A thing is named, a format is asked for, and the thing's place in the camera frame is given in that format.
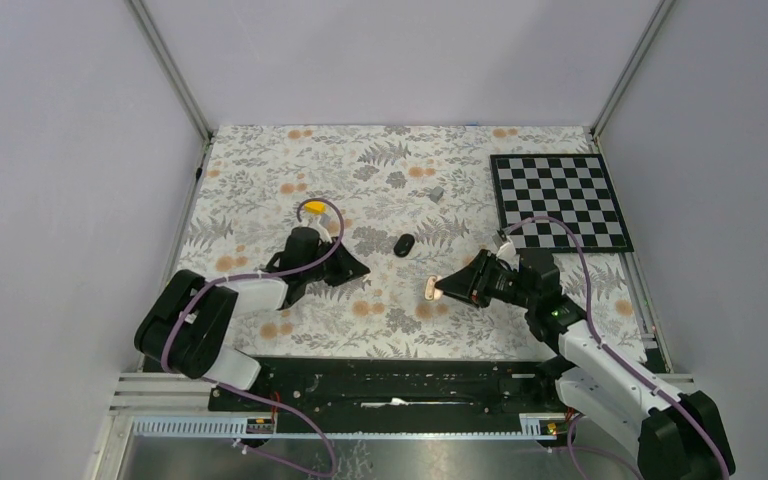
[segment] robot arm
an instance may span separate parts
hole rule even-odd
[[[264,278],[230,281],[207,290],[175,337],[169,352],[169,366],[189,378],[207,377],[248,390],[260,372],[260,364],[222,344],[231,317],[260,310],[283,310],[301,299],[309,283],[324,281],[336,287],[369,273],[369,268],[340,244],[314,268],[270,277],[270,274],[293,270],[322,258],[334,241],[319,223],[296,227],[287,238],[284,250],[273,255],[259,270],[258,275]],[[205,284],[203,276],[189,270],[175,273],[137,329],[134,337],[137,350],[160,361],[175,322]]]
[[[501,246],[498,256],[481,250],[462,270],[435,279],[426,289],[432,292],[426,298],[431,300],[442,293],[479,308],[487,307],[493,299],[526,308],[529,330],[558,355],[542,369],[554,387],[552,393],[613,435],[637,458],[644,478],[719,478],[718,464],[697,432],[594,340],[586,312],[561,289],[560,272],[551,253],[529,250],[528,257],[520,258],[519,268],[514,269],[506,246],[509,244]],[[713,400],[702,392],[685,395],[639,363],[625,360],[651,379],[656,391],[679,399],[714,441],[733,473],[734,460]]]

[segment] checkerboard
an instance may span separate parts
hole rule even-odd
[[[585,252],[633,250],[601,155],[491,155],[490,169],[502,226],[548,215],[567,224]],[[564,230],[549,222],[509,237],[517,250],[575,251]]]

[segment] floral tablecloth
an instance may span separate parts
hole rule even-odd
[[[516,152],[589,150],[580,127],[221,127],[178,268],[208,278],[251,271],[283,248],[298,203],[325,197],[344,213],[346,247],[372,273],[337,288],[310,285],[285,311],[237,315],[226,344],[251,355],[551,358],[522,309],[423,299],[429,275],[449,275],[492,245],[499,225],[489,155]],[[438,185],[445,193],[435,204],[427,195]],[[417,242],[397,258],[403,233]],[[584,305],[578,257],[555,258],[564,288]],[[619,257],[587,261],[600,331],[642,360]]]

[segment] small gray block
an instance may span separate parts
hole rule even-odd
[[[431,190],[431,193],[428,194],[428,198],[434,203],[439,202],[443,198],[443,187],[439,185],[434,187],[434,190]]]

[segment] yellow object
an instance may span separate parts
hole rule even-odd
[[[322,202],[308,202],[305,203],[305,210],[314,215],[322,215],[325,213],[325,204]]]

